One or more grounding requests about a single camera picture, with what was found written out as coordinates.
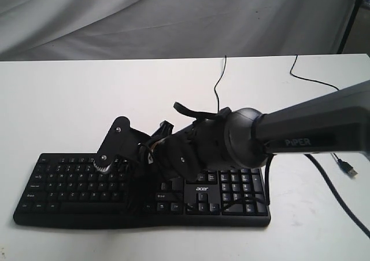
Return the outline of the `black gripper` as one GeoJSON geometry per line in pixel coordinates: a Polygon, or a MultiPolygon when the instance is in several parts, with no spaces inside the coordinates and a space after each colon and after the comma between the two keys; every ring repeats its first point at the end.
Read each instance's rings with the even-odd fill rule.
{"type": "Polygon", "coordinates": [[[197,180],[199,160],[191,139],[193,127],[187,126],[176,133],[172,130],[173,125],[164,120],[147,141],[139,143],[139,176],[197,180]]]}

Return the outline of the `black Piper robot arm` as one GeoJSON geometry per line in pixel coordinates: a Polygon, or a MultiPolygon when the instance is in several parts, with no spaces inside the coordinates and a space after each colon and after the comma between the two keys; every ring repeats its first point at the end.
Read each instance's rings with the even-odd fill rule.
{"type": "Polygon", "coordinates": [[[279,154],[358,152],[369,156],[369,82],[281,109],[217,113],[174,108],[193,118],[186,128],[139,150],[141,167],[171,179],[196,180],[205,170],[260,168],[279,154]]]}

